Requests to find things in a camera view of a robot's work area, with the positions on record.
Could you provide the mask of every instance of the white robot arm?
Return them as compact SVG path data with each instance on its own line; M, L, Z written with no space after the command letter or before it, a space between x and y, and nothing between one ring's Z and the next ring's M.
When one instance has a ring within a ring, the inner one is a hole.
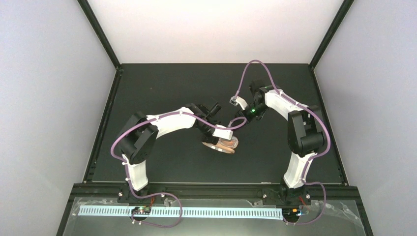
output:
M253 81L249 88L254 96L253 103L248 105L241 97L231 98L231 103L235 106L239 105L242 109L236 116L244 116L248 122L254 118L260 120L264 112L271 108L288 121L288 144L292 152L283 180L290 189L302 187L312 162L309 158L327 145L321 126L310 117L310 114L285 99L284 96L286 98L289 96L282 89L276 91L272 86L265 87L259 80ZM309 108L321 117L317 106Z
M202 105L189 104L186 107L172 112L180 112L178 115L170 115L159 119L160 115L144 116L141 113L134 114L127 122L122 132L128 128L151 119L156 119L144 127L138 128L136 131L129 133L123 138L119 146L122 150L122 157L126 160L128 175L132 182L133 189L136 191L141 190L148 184L148 177L146 175L146 157L150 154L152 146L156 139L161 136L180 130L196 127L203 133L203 142L217 144L219 139L231 140L233 137L232 130L220 130L211 128L204 123L198 121L195 117L183 115L184 113L194 114L200 118L203 118L207 122L210 122L217 127L223 127L216 124L216 121L212 117L220 110L218 104L216 104L211 110L208 110Z

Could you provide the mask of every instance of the transparent plastic sheet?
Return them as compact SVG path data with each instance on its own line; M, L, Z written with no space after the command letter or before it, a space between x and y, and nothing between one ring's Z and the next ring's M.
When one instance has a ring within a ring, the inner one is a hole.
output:
M247 207L247 208L275 208L264 206L262 201L247 200L192 200L180 199L184 207ZM111 216L78 216L80 206L84 205L107 205L128 206L118 204L116 199L103 198L76 198L69 215L65 236L113 236L113 235L332 235L332 236L365 236L360 219L356 219L358 210L355 201L328 201L325 214L314 224L305 226L286 225L280 220L270 219L217 219L217 218L183 218L177 226L170 229L132 224L129 217ZM163 204L154 206L178 207L177 201L165 200ZM307 207L299 222L307 222L314 219L320 212L322 202L312 201L307 214ZM170 225L173 218L149 217L146 222Z
M331 201L332 204L330 203L326 203L326 210L324 212L324 215L328 215L328 216L334 216L334 217L338 217L344 220L348 220L352 223L354 223L355 225L361 227L363 229L363 224L361 219L356 216L349 208L347 205L343 204L343 202L338 202L337 201ZM303 213L305 214L315 214L320 213L320 211L323 208L323 201L316 201L313 200L311 201L311 206L307 207L303 207Z
M68 221L66 223L64 236L72 235L75 226L75 221L80 211L81 206L128 206L129 204L117 203L117 198L75 198L69 213Z

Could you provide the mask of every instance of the purple cable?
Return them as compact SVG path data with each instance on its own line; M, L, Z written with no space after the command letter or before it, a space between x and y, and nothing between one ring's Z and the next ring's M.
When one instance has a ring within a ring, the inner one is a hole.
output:
M241 124L239 124L239 125L237 125L237 126L234 126L234 127L223 128L223 127L218 127L218 126L212 125L212 124L210 124L209 122L207 122L207 121L205 121L205 120L201 119L200 117L198 117L198 116L196 116L196 115L194 115L194 114L188 113L188 112L170 112L170 113L165 113L165 114L160 115L160 116L159 116L159 119L162 119L162 118L164 118L164 117L168 117L168 116L172 116L172 115L180 115L180 114L182 114L182 115L187 115L187 116L192 116L192 117L194 117L195 119L197 119L197 120L199 120L199 121L203 122L204 124L206 124L206 125L208 125L208 126L210 126L210 127L213 127L213 128L216 128L216 129L221 129L221 130L234 130L234 129L238 129L238 128L242 127L243 125L245 125L245 123L247 122L247 119L246 119L245 117L238 117L238 118L235 118L235 119L233 119L232 121L230 121L229 126L230 126L230 125L231 125L234 121L236 121L236 120L238 120L238 119L242 119L242 120L243 120L243 122L242 122ZM110 154L111 154L114 158L121 160L121 161L123 162L123 164L125 165L124 169L125 169L125 171L126 171L126 177L127 177L127 179L128 179L128 180L127 180L127 183L129 184L130 192L132 192L132 195L133 195L133 196L135 196L135 197L136 197L136 198L138 198L138 199L144 199L144 198L150 198L150 197L153 197L153 196L157 196L157 195L165 194L165 195L168 195L168 196L173 197L175 200L177 200L177 201L178 201L178 204L179 204L179 217L178 217L178 220L177 220L174 224L172 224L172 225L158 225L158 224L154 224L154 223L149 223L149 222L142 222L142 221L140 221L140 223L143 223L143 224L146 224L146 225L151 225L151 226L156 226L156 227L159 227L159 228L165 228L165 229L166 229L166 228L172 228L172 227L176 226L176 225L177 225L177 224L181 221L181 217L182 217L182 204L181 204L181 202L179 201L179 199L178 199L178 198L177 198L174 194L171 194L171 193L165 193L165 192L161 192L161 193L153 193L153 194L149 194L149 195L145 195L145 196L139 196L139 195L137 195L137 194L135 193L134 189L133 189L133 186L132 186L132 181L130 180L130 175L129 175L129 171L128 171L128 167L127 167L127 162L126 162L126 161L125 161L122 157L117 156L117 155L115 154L115 148L116 148L116 145L117 145L117 144L120 142L120 140L122 140L122 139L123 139L126 135L128 135L130 132L132 132L133 130L135 130L135 129L137 129L137 128L141 127L141 126L143 126L143 125L145 125L145 124L149 124L149 123L154 122L154 121L156 121L156 120L157 120L156 118L152 118L152 119L149 119L149 120L147 120L147 121L141 122L141 123L139 123L139 124L137 124L137 125L133 126L132 128L128 129L128 130L127 130L127 131L125 131L124 133L122 133L122 135L120 135L120 137L118 137L118 138L115 140L115 142L113 143L112 147L110 148Z
M240 92L240 87L242 86L242 83L243 83L243 78L244 78L244 76L245 76L245 72L246 72L246 69L248 68L248 66L251 64L251 63L253 63L253 62L258 62L259 64L261 64L264 68L265 68L265 70L267 71L267 73L268 73L268 76L269 76L269 80L271 80L271 84L272 84L272 86L273 86L273 88L275 89L275 91L279 94L280 92L279 92L279 90L278 90L278 88L275 86L275 83L274 83L274 81L273 81L273 78L272 78L272 75L271 75L271 72L269 71L269 69L268 69L268 67L263 63L263 62L261 62L260 60L251 60L250 62L248 62L248 64L245 66L245 69L243 70L243 74L242 74L242 78L240 79L240 84L239 84L239 88L238 88L238 90L236 91L236 94L235 94L235 97L237 97L238 96L238 94L239 94L239 92ZM326 153L328 153L328 151L330 150L330 135L329 135L329 133L328 133L328 130L327 130L327 128L326 128L326 126L325 126L325 124L323 123L323 121L314 113L314 112L312 112L310 109L308 109L307 107L305 107L305 106L302 106L302 105L300 105L300 104L298 104L296 101L294 101L292 98L290 98L289 96L286 96L285 94L281 94L281 96L285 99L285 100L287 100L288 102L290 102L291 104L293 104L293 105L295 105L295 106L297 106L297 107L299 107L299 108L301 108L301 109L303 109L303 110L305 110L305 111L307 111L310 115L312 115L313 117L314 117L314 119L316 119L317 120L317 122L320 124L320 126L322 127L322 129L323 129L323 131L324 131L324 133L325 133L325 136L326 136L326 139L327 139L327 147L326 147L326 149L325 149L325 151L323 151L322 153L318 153L318 154L316 154L316 155L313 155L313 156L310 156L310 158L308 158L308 162L310 162L310 161L312 161L313 159L315 159L315 158L317 158L317 157L320 157L320 156L323 156L323 155L325 155ZM313 219L313 220L311 220L311 221L309 221L309 222L305 222L305 223L299 223L298 225L307 225L307 224L311 224L311 223L313 223L313 222L315 222L315 221L317 221L322 215L323 215L323 213L324 213L324 211L325 211L325 207L326 207L326 189L325 189L325 187L323 186L323 184L322 183L320 183L320 182L311 182L311 183L307 183L307 182L305 182L304 181L304 179L305 179L305 175L306 175L306 171L307 171L307 166L308 166L308 164L305 164L305 166L304 166L304 169L302 170L302 173L301 173L301 176L302 176L302 182L305 184L305 185L314 185L314 184L319 184L321 187L322 187L322 189L323 189L323 194L324 194L324 198L323 198L323 209L322 209L322 211L320 212L320 214L315 218L315 219Z

